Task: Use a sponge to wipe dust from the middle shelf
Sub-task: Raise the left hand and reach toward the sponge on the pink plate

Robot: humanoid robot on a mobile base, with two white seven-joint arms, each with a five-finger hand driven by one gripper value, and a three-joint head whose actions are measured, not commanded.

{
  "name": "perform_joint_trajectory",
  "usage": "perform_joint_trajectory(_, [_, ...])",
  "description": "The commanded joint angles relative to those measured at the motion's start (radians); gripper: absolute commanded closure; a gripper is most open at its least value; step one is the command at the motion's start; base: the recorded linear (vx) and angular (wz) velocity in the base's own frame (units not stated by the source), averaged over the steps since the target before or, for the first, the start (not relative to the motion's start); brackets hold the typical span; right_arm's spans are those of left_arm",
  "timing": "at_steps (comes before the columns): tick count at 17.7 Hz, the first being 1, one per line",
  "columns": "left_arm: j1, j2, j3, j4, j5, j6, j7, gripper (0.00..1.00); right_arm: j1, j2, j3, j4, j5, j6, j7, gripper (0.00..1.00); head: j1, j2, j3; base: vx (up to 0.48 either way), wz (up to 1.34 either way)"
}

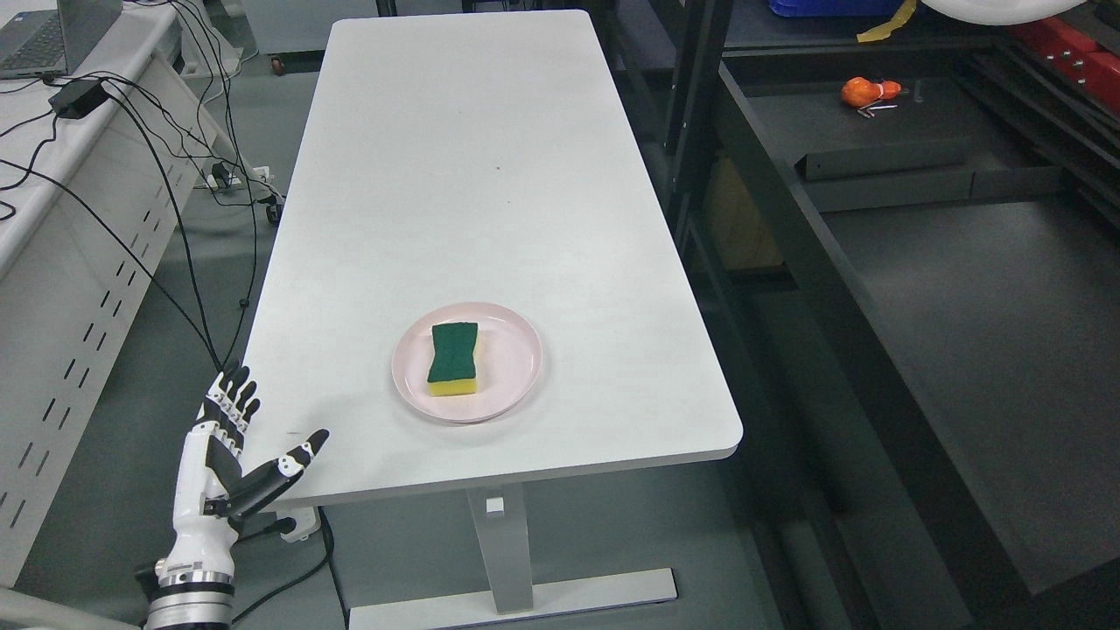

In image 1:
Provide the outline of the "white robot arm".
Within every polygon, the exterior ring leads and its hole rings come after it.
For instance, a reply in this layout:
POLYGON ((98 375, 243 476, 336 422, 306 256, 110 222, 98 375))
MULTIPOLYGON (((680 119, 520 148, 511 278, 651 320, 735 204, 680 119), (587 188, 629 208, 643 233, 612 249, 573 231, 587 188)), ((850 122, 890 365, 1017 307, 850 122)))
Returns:
POLYGON ((133 569, 148 601, 143 629, 231 629, 235 584, 221 571, 188 569, 158 577, 164 563, 133 569))

